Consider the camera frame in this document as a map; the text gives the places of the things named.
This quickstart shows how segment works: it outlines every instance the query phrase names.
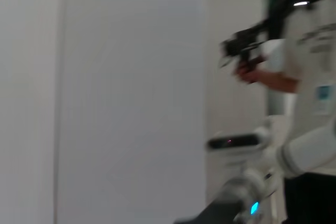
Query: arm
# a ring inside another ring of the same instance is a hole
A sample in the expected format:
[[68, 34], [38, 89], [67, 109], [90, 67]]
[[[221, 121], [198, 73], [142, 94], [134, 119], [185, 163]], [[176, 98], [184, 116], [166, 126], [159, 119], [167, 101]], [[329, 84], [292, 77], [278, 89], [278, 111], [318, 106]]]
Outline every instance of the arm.
[[[262, 138], [260, 133], [255, 131], [256, 136]], [[333, 119], [290, 143], [280, 147], [268, 146], [261, 160], [252, 165], [250, 162], [250, 168], [227, 181], [214, 201], [196, 218], [175, 224], [233, 224], [237, 223], [237, 217], [244, 221], [242, 223], [260, 220], [259, 203], [275, 192], [283, 175], [298, 177], [335, 157], [336, 122]]]
[[259, 82], [272, 90], [286, 93], [295, 93], [299, 83], [296, 79], [286, 77], [282, 72], [259, 69], [248, 72], [245, 66], [240, 66], [236, 74], [247, 83]]
[[299, 81], [286, 77], [282, 72], [256, 70], [256, 81], [266, 87], [285, 93], [296, 93]]

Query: person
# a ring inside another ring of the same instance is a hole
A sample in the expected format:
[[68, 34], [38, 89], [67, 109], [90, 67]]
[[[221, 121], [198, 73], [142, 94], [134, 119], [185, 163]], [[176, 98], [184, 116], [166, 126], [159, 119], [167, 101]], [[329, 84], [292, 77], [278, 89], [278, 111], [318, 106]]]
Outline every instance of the person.
[[[312, 0], [286, 19], [282, 72], [240, 64], [241, 81], [297, 93], [287, 141], [325, 125], [336, 116], [336, 0]], [[336, 164], [285, 179], [286, 224], [336, 223]]]

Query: hand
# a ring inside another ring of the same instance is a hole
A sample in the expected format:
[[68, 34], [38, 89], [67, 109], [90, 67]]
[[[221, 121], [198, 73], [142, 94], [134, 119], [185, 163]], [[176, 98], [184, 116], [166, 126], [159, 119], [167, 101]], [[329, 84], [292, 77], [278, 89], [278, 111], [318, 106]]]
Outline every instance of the hand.
[[240, 62], [234, 72], [234, 75], [236, 75], [241, 81], [251, 84], [258, 81], [259, 70], [255, 69], [253, 71], [249, 71], [247, 64]]

